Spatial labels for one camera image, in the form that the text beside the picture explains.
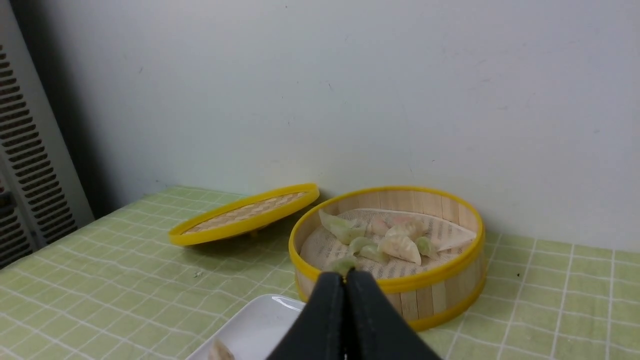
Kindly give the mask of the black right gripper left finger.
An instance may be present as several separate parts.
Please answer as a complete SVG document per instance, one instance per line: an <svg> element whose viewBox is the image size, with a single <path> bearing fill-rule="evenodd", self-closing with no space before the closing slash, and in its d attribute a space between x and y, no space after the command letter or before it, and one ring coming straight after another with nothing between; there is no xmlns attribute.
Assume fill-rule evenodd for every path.
<svg viewBox="0 0 640 360"><path fill-rule="evenodd" d="M268 360L343 360L343 277L320 274L311 296Z"/></svg>

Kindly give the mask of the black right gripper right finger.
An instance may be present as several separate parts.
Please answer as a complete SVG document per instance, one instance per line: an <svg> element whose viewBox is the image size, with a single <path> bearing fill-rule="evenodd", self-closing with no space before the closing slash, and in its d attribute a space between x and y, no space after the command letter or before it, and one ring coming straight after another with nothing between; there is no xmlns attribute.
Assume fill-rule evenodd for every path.
<svg viewBox="0 0 640 360"><path fill-rule="evenodd" d="M345 278L349 321L346 360L440 360L400 316L373 276L352 269Z"/></svg>

